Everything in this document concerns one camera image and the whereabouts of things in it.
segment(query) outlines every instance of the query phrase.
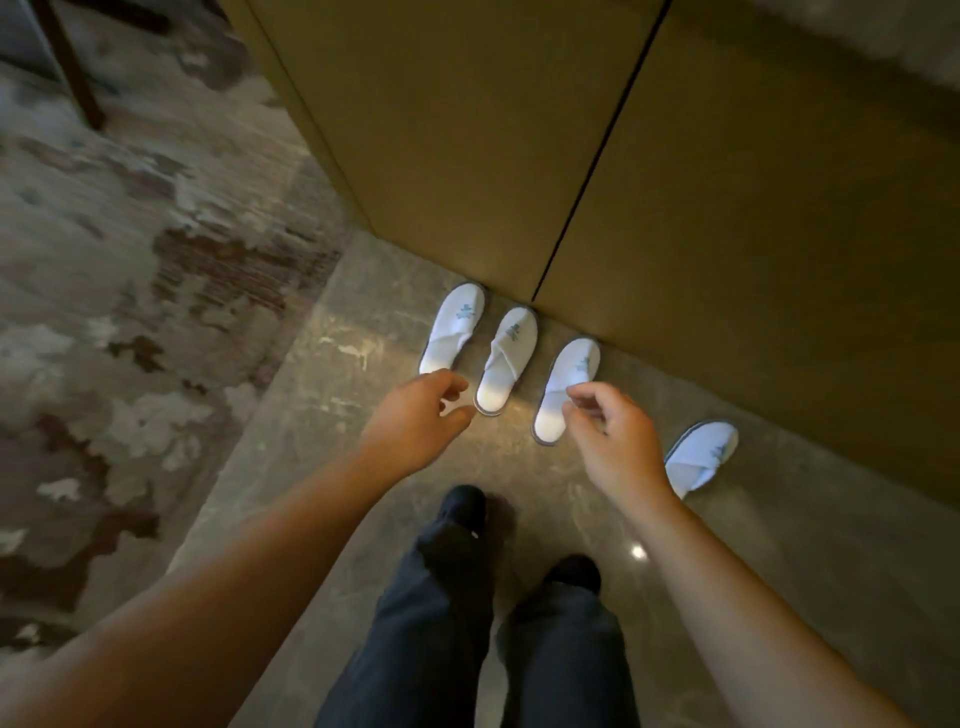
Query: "white slipper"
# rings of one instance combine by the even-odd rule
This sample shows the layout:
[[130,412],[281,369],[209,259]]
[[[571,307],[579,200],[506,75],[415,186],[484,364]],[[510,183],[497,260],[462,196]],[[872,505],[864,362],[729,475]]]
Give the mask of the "white slipper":
[[420,357],[422,375],[453,367],[457,354],[483,316],[486,304],[487,294],[476,283],[462,283],[446,294]]
[[593,381],[600,366],[600,345],[581,336],[563,347],[550,368],[532,427],[534,440],[541,445],[556,445],[566,430],[564,402],[570,401],[566,388]]
[[537,314],[526,306],[507,311],[490,343],[490,358],[473,403],[481,414],[498,415],[537,345]]
[[684,497],[707,485],[717,469],[730,460],[739,440],[736,427],[719,420],[698,423],[687,430],[664,460],[673,492]]

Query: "person's left hand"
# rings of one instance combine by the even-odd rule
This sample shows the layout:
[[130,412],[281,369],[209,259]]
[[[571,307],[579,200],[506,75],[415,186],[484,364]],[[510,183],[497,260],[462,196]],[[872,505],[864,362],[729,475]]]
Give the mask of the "person's left hand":
[[373,410],[360,435],[360,447],[391,469],[397,479],[422,470],[467,429],[477,411],[459,407],[446,417],[441,400],[456,401],[467,380],[449,369],[420,375],[397,387]]

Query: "forearm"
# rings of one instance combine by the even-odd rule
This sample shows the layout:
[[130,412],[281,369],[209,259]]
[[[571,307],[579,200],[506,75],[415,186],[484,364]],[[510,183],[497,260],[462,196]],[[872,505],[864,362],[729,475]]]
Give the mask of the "forearm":
[[0,722],[226,725],[393,480],[359,452],[307,478],[25,678]]
[[910,724],[672,494],[625,512],[744,726]]

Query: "beige wall panel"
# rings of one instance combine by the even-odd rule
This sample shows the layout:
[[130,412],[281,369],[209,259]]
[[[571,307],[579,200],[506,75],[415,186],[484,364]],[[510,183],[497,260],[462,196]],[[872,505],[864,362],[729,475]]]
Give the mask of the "beige wall panel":
[[373,230],[529,301],[659,3],[251,7]]
[[960,98],[677,0],[537,306],[960,502]]

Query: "chair leg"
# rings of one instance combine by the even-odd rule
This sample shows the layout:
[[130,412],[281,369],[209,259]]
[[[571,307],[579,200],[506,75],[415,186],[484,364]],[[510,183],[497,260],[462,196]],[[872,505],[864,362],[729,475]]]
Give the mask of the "chair leg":
[[127,0],[67,0],[73,5],[81,8],[89,8],[92,11],[100,12],[121,23],[132,25],[141,31],[155,33],[158,36],[165,36],[170,33],[173,23],[170,18],[159,12],[148,8],[142,8]]
[[97,104],[93,90],[86,81],[84,70],[77,60],[77,54],[63,31],[63,26],[60,25],[60,19],[50,5],[50,0],[20,0],[20,4],[36,26],[57,68],[60,80],[66,85],[70,98],[73,99],[74,105],[86,124],[95,130],[103,128],[107,118]]

